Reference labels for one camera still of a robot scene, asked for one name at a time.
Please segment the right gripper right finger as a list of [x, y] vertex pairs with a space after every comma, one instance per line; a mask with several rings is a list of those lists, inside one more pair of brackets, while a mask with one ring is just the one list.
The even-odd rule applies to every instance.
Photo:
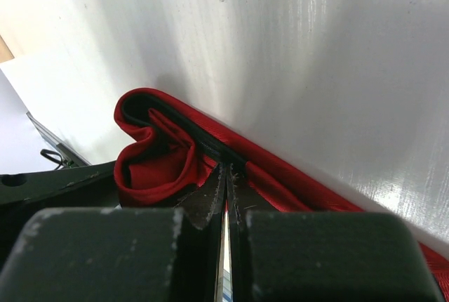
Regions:
[[253, 278], [246, 213], [257, 207], [257, 193], [249, 186], [244, 173], [233, 164], [227, 167], [226, 189], [233, 299], [252, 301]]

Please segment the red necktie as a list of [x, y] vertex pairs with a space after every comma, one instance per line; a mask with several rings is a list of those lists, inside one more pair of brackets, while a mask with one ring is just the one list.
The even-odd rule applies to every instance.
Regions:
[[366, 211], [262, 147], [153, 88], [114, 120], [133, 143], [114, 177], [124, 206], [152, 206], [233, 164], [257, 193], [246, 223], [252, 301], [447, 301], [448, 260], [392, 214]]

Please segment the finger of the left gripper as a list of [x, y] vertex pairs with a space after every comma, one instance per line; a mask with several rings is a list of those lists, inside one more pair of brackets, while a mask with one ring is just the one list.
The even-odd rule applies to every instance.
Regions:
[[37, 211], [110, 204], [117, 199], [114, 162], [1, 176], [1, 245], [14, 243]]

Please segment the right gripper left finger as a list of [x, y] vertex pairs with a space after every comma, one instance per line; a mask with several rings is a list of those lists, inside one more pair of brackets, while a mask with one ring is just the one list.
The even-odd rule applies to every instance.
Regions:
[[180, 202], [174, 301], [221, 301], [226, 166], [218, 164], [201, 187]]

